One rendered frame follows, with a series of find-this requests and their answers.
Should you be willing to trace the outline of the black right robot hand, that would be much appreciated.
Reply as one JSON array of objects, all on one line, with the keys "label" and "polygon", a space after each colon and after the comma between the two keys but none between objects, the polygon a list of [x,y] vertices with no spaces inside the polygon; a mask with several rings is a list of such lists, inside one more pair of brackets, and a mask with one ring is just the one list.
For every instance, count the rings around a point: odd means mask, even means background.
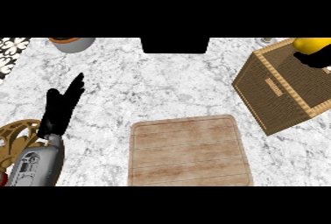
[{"label": "black right robot hand", "polygon": [[295,52],[294,56],[303,64],[313,68],[331,67],[331,44],[309,55]]}]

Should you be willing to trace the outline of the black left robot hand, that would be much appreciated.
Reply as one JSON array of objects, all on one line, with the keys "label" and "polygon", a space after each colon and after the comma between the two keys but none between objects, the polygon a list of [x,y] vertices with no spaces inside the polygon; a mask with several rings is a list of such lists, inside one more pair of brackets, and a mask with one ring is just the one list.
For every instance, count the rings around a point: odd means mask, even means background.
[{"label": "black left robot hand", "polygon": [[46,92],[46,112],[38,126],[37,136],[49,139],[52,134],[62,136],[66,132],[74,108],[84,93],[84,74],[71,81],[63,94],[55,88]]}]

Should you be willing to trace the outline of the yellow lemon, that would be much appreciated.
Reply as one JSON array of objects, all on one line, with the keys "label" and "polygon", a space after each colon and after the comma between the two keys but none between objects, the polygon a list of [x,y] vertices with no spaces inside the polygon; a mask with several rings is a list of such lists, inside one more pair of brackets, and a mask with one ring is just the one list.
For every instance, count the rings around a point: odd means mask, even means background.
[{"label": "yellow lemon", "polygon": [[295,38],[293,47],[301,54],[310,55],[329,44],[331,38]]}]

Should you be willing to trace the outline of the brown wicker basket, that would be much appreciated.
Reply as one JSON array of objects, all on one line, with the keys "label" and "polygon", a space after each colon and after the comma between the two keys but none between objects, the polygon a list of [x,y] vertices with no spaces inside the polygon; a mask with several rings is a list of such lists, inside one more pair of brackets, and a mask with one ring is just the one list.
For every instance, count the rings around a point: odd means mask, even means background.
[{"label": "brown wicker basket", "polygon": [[267,136],[331,109],[331,73],[300,62],[294,40],[253,51],[232,82]]}]

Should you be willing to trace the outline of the wooden cutting board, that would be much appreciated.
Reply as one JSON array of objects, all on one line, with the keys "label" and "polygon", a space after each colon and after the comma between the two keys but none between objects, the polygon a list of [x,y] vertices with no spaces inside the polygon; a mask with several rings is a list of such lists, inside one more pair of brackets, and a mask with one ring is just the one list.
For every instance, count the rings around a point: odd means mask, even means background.
[{"label": "wooden cutting board", "polygon": [[230,115],[137,122],[130,128],[131,186],[251,186],[251,169]]}]

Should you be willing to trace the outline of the small pale grey object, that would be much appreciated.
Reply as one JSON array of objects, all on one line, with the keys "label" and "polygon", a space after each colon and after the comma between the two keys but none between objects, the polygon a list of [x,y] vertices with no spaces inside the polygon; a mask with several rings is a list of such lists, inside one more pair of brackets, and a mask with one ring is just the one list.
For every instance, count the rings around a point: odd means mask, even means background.
[{"label": "small pale grey object", "polygon": [[276,38],[256,38],[254,40],[260,47],[269,46],[276,43]]}]

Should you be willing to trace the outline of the black white patterned placemat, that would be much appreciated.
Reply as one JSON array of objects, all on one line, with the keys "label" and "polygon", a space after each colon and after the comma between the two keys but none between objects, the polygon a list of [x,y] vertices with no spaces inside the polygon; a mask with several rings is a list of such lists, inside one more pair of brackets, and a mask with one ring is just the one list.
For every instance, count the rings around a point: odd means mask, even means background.
[{"label": "black white patterned placemat", "polygon": [[0,38],[0,84],[10,74],[31,38]]}]

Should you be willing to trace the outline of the grey pot with orange rim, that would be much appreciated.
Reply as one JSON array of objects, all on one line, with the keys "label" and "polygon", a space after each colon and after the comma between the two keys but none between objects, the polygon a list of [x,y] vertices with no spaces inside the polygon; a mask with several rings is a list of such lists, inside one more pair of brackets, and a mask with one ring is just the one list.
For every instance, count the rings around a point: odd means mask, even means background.
[{"label": "grey pot with orange rim", "polygon": [[56,49],[62,53],[80,53],[89,49],[94,42],[94,38],[50,38]]}]

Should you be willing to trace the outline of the black appliance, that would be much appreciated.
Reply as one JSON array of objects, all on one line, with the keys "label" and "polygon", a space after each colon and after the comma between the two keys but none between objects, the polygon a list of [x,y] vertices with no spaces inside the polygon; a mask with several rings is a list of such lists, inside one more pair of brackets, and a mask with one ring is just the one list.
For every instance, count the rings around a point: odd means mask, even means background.
[{"label": "black appliance", "polygon": [[208,38],[142,38],[145,53],[202,54],[207,51]]}]

